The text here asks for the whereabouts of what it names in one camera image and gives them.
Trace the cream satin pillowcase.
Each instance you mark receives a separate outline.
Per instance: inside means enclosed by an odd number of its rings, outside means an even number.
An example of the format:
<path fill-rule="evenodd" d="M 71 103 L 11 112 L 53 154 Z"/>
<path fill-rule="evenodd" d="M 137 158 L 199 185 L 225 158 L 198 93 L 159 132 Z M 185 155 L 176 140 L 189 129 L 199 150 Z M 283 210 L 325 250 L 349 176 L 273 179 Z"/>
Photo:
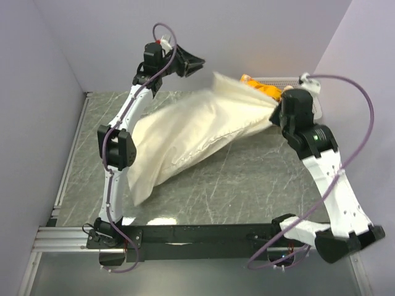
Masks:
<path fill-rule="evenodd" d="M 132 139 L 137 148 L 128 172 L 134 205 L 153 188 L 203 161 L 230 142 L 271 126 L 279 102 L 252 87 L 214 73 L 211 89 L 181 98 L 140 119 Z"/>

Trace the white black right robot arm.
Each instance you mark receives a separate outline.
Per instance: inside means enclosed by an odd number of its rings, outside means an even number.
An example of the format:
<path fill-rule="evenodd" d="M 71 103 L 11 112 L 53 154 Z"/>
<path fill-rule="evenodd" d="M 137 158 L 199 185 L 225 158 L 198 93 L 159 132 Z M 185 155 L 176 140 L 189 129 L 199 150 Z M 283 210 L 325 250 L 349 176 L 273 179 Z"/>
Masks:
<path fill-rule="evenodd" d="M 329 127 L 314 123 L 313 97 L 301 88 L 286 90 L 270 120 L 309 171 L 321 195 L 329 223 L 314 223 L 292 214 L 272 221 L 271 239 L 279 246 L 296 240 L 313 246 L 327 263 L 359 252 L 384 239 L 382 226 L 365 214 L 341 166 Z"/>

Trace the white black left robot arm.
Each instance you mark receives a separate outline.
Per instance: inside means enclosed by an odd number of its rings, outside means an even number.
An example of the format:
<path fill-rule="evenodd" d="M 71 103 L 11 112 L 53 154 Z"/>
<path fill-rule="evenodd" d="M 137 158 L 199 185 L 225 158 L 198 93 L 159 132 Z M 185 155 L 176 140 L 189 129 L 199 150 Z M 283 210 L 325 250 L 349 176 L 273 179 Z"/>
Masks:
<path fill-rule="evenodd" d="M 202 69 L 204 64 L 204 59 L 180 46 L 166 46 L 162 41 L 145 45 L 143 61 L 138 65 L 125 103 L 108 125 L 100 125 L 97 130 L 105 181 L 101 210 L 93 224 L 94 232 L 90 235 L 92 241 L 103 242 L 110 248 L 118 247 L 124 241 L 120 230 L 123 189 L 137 152 L 131 134 L 162 86 L 162 79 L 173 73 L 179 77 L 189 77 Z"/>

